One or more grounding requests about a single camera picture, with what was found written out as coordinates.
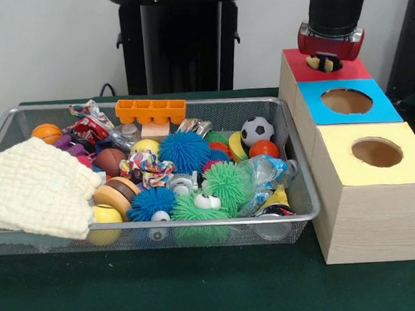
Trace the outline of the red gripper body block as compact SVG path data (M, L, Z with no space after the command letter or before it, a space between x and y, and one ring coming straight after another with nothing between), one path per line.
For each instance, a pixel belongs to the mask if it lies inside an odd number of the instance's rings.
M311 33L298 33L298 49L305 55L334 55L339 60L355 60L362 47L365 37L363 28L357 28L353 33L340 38L326 38Z

